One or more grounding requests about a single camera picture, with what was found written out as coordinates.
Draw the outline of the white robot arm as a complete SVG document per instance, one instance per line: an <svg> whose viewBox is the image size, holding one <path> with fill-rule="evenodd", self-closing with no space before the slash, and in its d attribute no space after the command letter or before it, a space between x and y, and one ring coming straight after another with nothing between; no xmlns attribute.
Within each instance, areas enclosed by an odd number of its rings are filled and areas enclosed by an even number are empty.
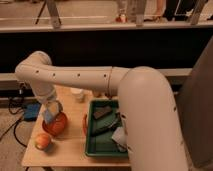
<svg viewBox="0 0 213 171"><path fill-rule="evenodd" d="M57 85L116 96L132 171L188 171L176 101L160 71L57 67L48 54L35 51L16 66L15 75L44 105L56 100Z"/></svg>

